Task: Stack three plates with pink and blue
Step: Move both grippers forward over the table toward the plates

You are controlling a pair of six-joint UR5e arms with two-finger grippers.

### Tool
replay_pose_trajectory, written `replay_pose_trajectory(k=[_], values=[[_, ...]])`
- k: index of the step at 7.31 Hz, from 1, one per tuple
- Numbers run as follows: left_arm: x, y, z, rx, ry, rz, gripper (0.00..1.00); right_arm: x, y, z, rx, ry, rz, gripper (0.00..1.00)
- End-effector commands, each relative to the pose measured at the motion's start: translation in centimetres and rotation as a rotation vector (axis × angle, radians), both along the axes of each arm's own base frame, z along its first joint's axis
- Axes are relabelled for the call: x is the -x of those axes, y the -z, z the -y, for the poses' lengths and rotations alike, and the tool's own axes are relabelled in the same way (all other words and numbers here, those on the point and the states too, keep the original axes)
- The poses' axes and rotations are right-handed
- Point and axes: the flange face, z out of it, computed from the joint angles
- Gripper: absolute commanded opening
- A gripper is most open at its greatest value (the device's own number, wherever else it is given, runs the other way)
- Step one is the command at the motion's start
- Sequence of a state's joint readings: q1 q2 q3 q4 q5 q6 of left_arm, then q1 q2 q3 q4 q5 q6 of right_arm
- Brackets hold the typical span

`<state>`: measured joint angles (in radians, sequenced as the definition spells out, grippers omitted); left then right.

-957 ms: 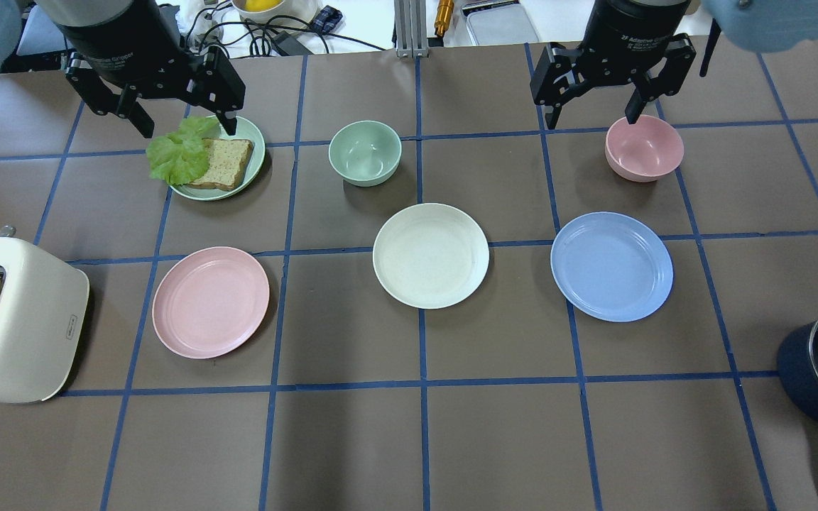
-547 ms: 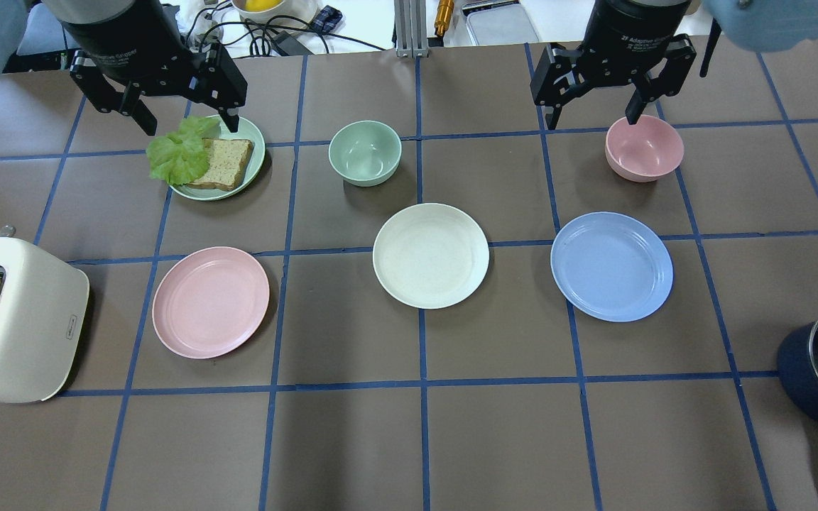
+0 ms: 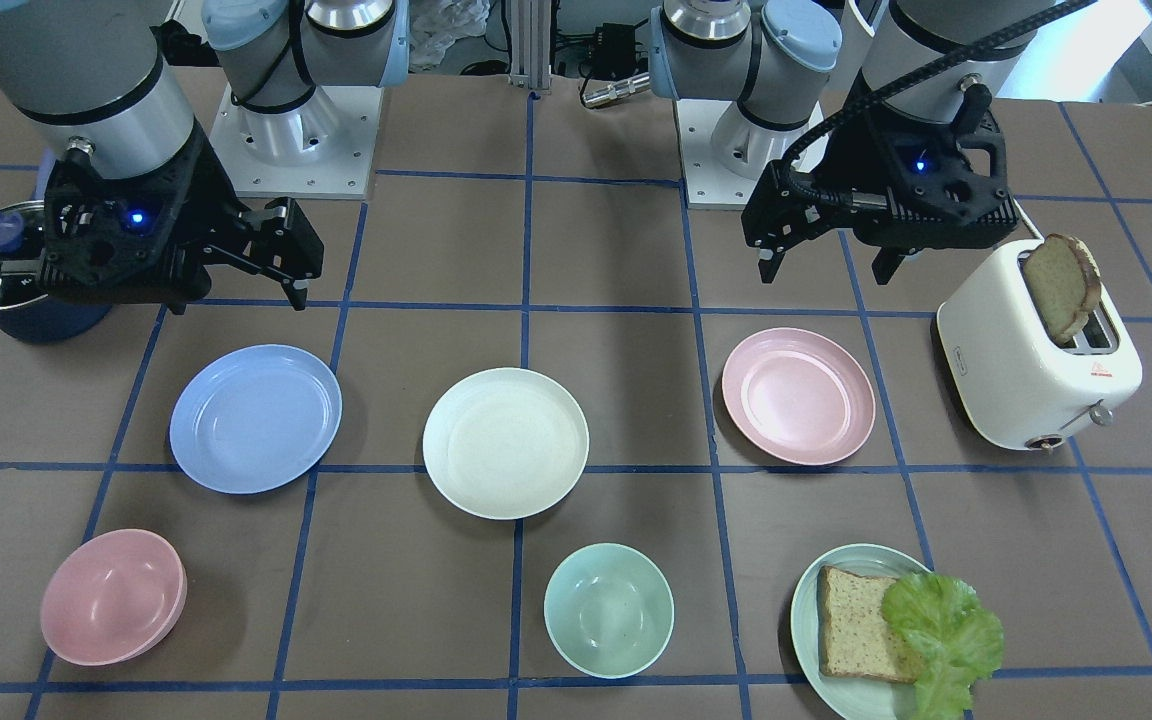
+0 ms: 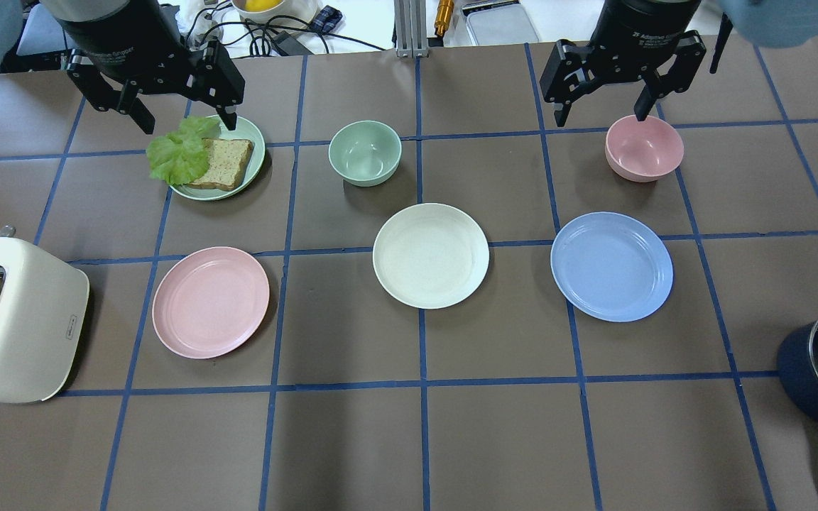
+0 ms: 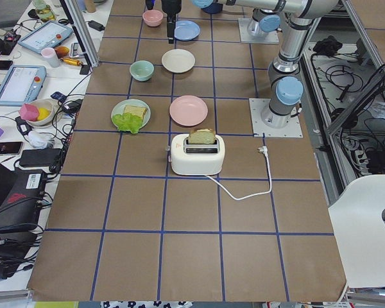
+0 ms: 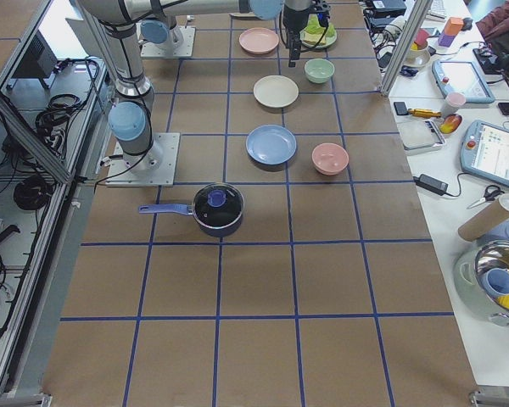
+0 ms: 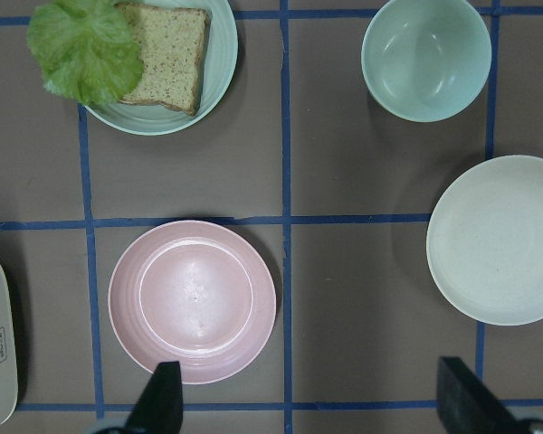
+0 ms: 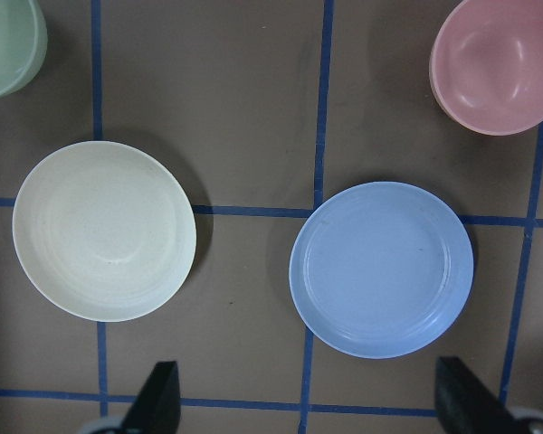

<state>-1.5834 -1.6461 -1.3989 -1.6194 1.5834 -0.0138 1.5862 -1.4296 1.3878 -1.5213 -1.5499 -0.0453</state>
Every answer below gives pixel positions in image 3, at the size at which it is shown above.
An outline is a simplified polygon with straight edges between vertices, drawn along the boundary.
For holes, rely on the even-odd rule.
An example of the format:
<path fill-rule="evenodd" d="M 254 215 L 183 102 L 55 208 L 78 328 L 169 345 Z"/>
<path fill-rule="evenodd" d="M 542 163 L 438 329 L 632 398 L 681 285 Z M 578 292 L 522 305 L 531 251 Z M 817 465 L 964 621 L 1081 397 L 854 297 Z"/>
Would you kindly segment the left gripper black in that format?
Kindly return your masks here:
<path fill-rule="evenodd" d="M 950 120 L 927 123 L 877 103 L 832 129 L 826 156 L 799 172 L 765 164 L 741 213 L 748 247 L 770 285 L 788 250 L 850 229 L 879 247 L 878 286 L 922 249 L 986 249 L 1020 225 L 1007 183 L 1005 136 L 988 85 L 957 88 Z"/>

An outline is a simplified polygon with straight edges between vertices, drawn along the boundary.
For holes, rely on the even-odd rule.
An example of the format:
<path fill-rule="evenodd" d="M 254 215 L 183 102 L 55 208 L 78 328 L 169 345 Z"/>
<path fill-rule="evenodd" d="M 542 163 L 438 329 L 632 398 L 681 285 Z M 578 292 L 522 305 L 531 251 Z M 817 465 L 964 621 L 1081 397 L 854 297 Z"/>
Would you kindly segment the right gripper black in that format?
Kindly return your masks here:
<path fill-rule="evenodd" d="M 70 304 L 169 304 L 211 290 L 205 264 L 270 279 L 296 311 L 320 278 L 325 250 L 297 200 L 242 211 L 200 124 L 162 167 L 104 179 L 83 138 L 52 168 L 44 194 L 44 249 L 36 272 L 47 296 Z M 237 247 L 211 243 L 238 232 Z"/>

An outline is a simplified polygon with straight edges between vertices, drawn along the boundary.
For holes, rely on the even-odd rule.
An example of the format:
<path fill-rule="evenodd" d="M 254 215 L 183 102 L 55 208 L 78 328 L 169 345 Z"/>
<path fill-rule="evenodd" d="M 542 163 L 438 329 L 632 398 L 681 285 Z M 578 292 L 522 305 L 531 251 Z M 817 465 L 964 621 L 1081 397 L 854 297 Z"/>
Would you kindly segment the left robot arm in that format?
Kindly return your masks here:
<path fill-rule="evenodd" d="M 1079 1 L 890 1 L 846 104 L 810 115 L 855 45 L 841 1 L 664 1 L 649 74 L 670 100 L 732 103 L 746 126 L 791 135 L 741 151 L 755 173 L 741 214 L 761 281 L 838 229 L 878 253 L 877 283 L 924 250 L 988 249 L 1020 223 L 991 105 L 1037 29 Z"/>

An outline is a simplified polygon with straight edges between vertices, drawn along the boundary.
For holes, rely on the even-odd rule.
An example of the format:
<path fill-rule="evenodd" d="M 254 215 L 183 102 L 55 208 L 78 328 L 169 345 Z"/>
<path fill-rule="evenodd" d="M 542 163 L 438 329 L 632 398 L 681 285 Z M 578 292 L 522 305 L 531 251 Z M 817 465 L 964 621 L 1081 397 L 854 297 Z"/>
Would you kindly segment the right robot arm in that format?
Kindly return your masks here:
<path fill-rule="evenodd" d="M 361 115 L 329 88 L 393 88 L 410 69 L 407 1 L 206 1 L 229 86 L 206 132 L 160 41 L 122 1 L 0 1 L 0 90 L 55 152 L 40 245 L 0 259 L 69 304 L 205 300 L 211 265 L 276 283 L 296 310 L 325 249 L 298 205 L 365 191 Z"/>

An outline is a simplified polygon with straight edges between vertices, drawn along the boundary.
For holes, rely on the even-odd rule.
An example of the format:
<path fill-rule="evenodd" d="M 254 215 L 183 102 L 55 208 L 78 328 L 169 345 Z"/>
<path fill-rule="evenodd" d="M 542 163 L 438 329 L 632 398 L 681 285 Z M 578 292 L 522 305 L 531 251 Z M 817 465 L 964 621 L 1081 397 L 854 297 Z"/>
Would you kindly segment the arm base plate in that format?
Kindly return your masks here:
<path fill-rule="evenodd" d="M 751 122 L 735 100 L 681 99 L 675 101 L 675 119 L 687 206 L 740 210 L 764 165 L 780 159 L 791 142 L 823 122 L 824 113 L 817 101 L 803 126 L 780 132 Z"/>
<path fill-rule="evenodd" d="M 242 199 L 365 200 L 384 99 L 382 88 L 317 88 L 275 115 L 223 94 L 209 138 Z"/>

